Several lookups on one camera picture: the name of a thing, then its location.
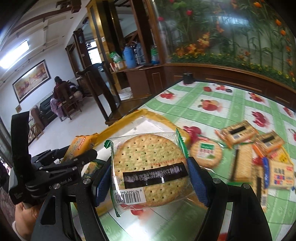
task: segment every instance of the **floral mural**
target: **floral mural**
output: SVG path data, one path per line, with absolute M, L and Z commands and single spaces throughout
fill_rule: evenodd
M 153 0 L 152 4 L 167 62 L 244 69 L 296 89 L 295 38 L 264 0 Z

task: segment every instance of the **round cracker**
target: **round cracker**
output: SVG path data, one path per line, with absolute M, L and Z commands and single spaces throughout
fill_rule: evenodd
M 171 140 L 154 135 L 143 134 L 125 141 L 117 147 L 113 158 L 114 174 L 122 180 L 119 189 L 125 189 L 123 172 L 136 172 L 164 167 L 183 162 L 186 159 L 181 149 Z M 141 206 L 156 207 L 175 200 L 188 186 L 188 177 L 182 177 L 165 183 L 143 187 L 146 202 Z
M 213 154 L 202 153 L 200 151 L 201 144 L 211 144 L 214 145 Z M 190 156 L 194 157 L 196 162 L 201 167 L 212 168 L 217 166 L 222 159 L 222 149 L 220 145 L 212 140 L 199 140 L 195 142 L 190 149 Z

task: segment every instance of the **person's hair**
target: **person's hair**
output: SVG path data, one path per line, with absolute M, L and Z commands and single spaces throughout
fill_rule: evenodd
M 62 83 L 62 79 L 61 79 L 59 76 L 56 76 L 56 77 L 54 78 L 54 81 L 55 81 L 56 84 L 60 84 L 60 83 Z

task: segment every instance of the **white bucket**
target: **white bucket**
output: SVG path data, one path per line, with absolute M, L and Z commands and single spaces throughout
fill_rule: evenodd
M 118 94 L 121 100 L 126 100 L 133 97 L 133 92 L 131 91 L 130 87 L 118 91 Z

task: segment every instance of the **blue gripper pad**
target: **blue gripper pad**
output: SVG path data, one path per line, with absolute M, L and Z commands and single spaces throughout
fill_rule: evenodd
M 207 187 L 203 183 L 200 175 L 198 174 L 198 171 L 195 169 L 192 159 L 187 159 L 187 165 L 189 169 L 189 177 L 191 184 L 193 186 L 193 189 L 198 197 L 198 200 L 202 202 L 206 207 L 209 206 L 209 198 L 207 195 Z
M 105 172 L 100 184 L 96 188 L 96 196 L 95 196 L 95 205 L 96 207 L 103 201 L 108 194 L 111 184 L 111 166 L 108 167 L 107 171 Z

